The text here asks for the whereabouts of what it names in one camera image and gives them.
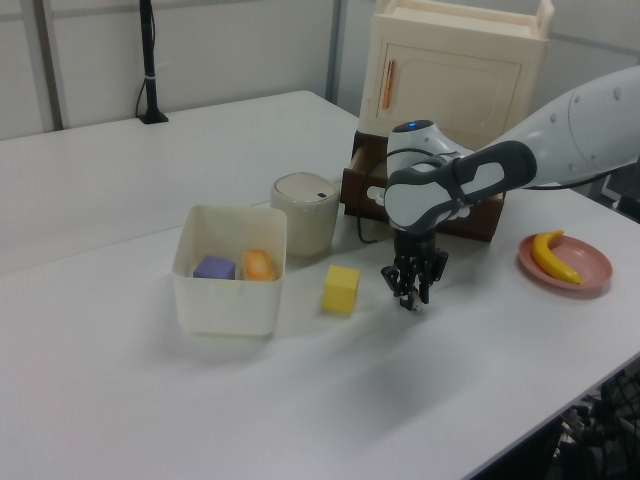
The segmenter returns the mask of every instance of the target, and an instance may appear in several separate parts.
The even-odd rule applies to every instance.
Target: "banana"
[[[544,272],[557,279],[569,283],[582,283],[582,278],[569,265],[564,263],[549,249],[549,244],[556,238],[562,236],[564,231],[541,232],[533,240],[531,255]]]

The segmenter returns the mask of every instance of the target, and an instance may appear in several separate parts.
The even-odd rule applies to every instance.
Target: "yellow cube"
[[[331,265],[324,282],[322,308],[342,313],[353,312],[360,270]]]

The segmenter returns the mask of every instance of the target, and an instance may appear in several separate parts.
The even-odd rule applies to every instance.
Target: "drawer handle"
[[[395,60],[389,60],[389,66],[387,67],[387,81],[384,86],[384,96],[382,97],[382,109],[389,108],[391,103],[391,86],[393,84],[393,70],[396,66]]]

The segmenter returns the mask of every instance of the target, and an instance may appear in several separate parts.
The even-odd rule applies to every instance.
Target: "white plastic bin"
[[[276,209],[197,205],[184,224],[173,262],[173,287],[182,328],[190,333],[270,335],[276,326],[284,277],[287,217]],[[271,257],[273,282],[193,278],[206,255],[242,271],[245,250]]]

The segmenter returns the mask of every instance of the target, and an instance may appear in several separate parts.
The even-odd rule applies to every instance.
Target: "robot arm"
[[[418,145],[424,156],[388,158],[383,199],[396,259],[382,273],[408,309],[416,296],[428,303],[428,287],[444,269],[446,254],[435,248],[438,223],[492,195],[587,178],[640,155],[640,67],[567,92],[475,153],[428,121],[396,127],[388,151]]]

